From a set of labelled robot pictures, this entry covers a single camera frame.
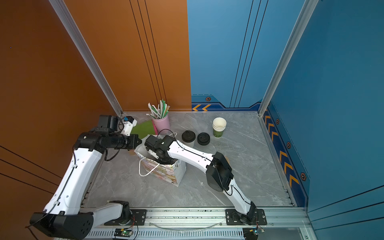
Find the stack of paper cups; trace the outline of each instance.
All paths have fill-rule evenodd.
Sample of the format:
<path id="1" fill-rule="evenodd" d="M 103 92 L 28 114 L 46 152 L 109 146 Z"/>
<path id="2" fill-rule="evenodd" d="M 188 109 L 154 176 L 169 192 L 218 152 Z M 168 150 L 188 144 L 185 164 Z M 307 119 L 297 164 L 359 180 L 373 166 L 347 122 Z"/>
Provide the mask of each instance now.
<path id="1" fill-rule="evenodd" d="M 214 136 L 215 137 L 223 136 L 223 132 L 226 126 L 227 126 L 227 121 L 224 118 L 215 118 L 212 124 L 212 127 L 214 129 Z"/>

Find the marble surface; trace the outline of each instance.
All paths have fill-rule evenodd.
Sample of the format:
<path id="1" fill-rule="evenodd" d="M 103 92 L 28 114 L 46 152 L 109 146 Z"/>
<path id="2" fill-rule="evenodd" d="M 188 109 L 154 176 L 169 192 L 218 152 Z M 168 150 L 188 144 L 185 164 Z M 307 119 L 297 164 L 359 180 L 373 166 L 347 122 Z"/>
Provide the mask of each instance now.
<path id="1" fill-rule="evenodd" d="M 138 123 L 149 119 L 145 113 L 130 113 Z M 221 138 L 212 134 L 216 117 L 227 120 Z M 181 140 L 185 130 L 207 132 L 210 144 L 195 148 L 209 153 L 221 152 L 229 158 L 238 186 L 256 206 L 290 206 L 255 112 L 170 113 L 171 130 Z M 112 156 L 115 150 L 109 151 Z M 120 151 L 110 162 L 103 162 L 86 206 L 97 207 L 108 200 L 128 201 L 131 207 L 233 206 L 228 198 L 207 185 L 205 174 L 187 164 L 187 171 L 176 187 L 152 175 L 140 177 L 139 157 L 133 151 Z"/>

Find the yellow chevron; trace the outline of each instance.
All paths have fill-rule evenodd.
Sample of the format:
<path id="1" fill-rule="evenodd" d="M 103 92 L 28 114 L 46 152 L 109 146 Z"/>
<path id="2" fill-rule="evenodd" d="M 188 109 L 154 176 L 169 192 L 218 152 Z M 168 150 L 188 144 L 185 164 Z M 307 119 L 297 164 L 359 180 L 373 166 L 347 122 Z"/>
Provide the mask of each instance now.
<path id="1" fill-rule="evenodd" d="M 265 116 L 265 125 L 266 125 L 266 119 L 267 119 L 267 118 L 271 119 L 270 116 Z"/>
<path id="2" fill-rule="evenodd" d="M 273 142 L 273 136 L 274 136 L 274 135 L 279 136 L 279 135 L 277 134 L 277 132 L 272 131 L 272 142 Z"/>
<path id="3" fill-rule="evenodd" d="M 272 123 L 268 123 L 268 132 L 270 132 L 271 127 L 274 127 L 274 125 Z"/>
<path id="4" fill-rule="evenodd" d="M 201 104 L 198 104 L 198 105 L 196 105 L 194 108 L 192 108 L 192 110 L 195 110 L 196 112 L 198 112 L 198 110 L 196 109 L 196 108 L 198 108 L 198 107 L 200 107 L 201 106 Z"/>
<path id="5" fill-rule="evenodd" d="M 297 182 L 297 184 L 300 184 L 299 181 L 292 175 L 289 175 L 289 186 L 292 188 L 292 180 Z"/>
<path id="6" fill-rule="evenodd" d="M 290 169 L 293 170 L 292 166 L 289 165 L 287 162 L 285 162 L 285 163 L 284 163 L 284 172 L 285 172 L 285 174 L 287 174 L 287 167 L 289 167 Z"/>
<path id="7" fill-rule="evenodd" d="M 285 152 L 280 151 L 280 162 L 281 162 L 281 156 L 282 156 L 282 155 L 288 157 L 287 154 L 286 154 Z"/>
<path id="8" fill-rule="evenodd" d="M 209 106 L 211 106 L 211 105 L 208 104 L 207 106 L 203 107 L 203 110 L 204 110 L 204 111 L 208 111 L 208 110 L 207 110 L 207 107 L 209 107 Z"/>

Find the black mounting plate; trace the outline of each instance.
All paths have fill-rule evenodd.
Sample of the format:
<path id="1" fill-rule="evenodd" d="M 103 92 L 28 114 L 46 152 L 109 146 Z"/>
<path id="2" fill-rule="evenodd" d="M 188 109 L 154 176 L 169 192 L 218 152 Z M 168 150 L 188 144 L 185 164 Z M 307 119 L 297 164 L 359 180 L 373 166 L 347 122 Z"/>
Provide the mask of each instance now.
<path id="1" fill-rule="evenodd" d="M 265 212 L 263 209 L 256 209 L 256 220 L 251 225 L 267 225 Z M 227 225 L 246 225 L 240 221 L 238 212 L 235 209 L 226 209 L 225 217 L 227 219 Z"/>
<path id="2" fill-rule="evenodd" d="M 133 216 L 135 217 L 135 225 L 137 226 L 144 226 L 145 223 L 145 217 L 147 215 L 147 210 L 146 209 L 131 209 L 131 212 Z M 104 223 L 104 226 L 131 226 L 132 225 L 132 220 L 129 222 L 126 222 L 125 219 L 114 219 L 111 221 L 108 221 Z"/>

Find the pink container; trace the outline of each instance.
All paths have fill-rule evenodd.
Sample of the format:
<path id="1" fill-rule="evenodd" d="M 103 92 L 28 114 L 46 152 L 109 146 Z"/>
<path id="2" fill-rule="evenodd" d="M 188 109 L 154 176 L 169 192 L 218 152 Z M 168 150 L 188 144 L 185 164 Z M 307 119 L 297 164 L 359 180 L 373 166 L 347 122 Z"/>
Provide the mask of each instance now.
<path id="1" fill-rule="evenodd" d="M 165 135 L 167 133 L 167 130 L 162 131 L 163 129 L 170 129 L 168 115 L 162 119 L 152 119 L 152 122 L 160 135 Z"/>

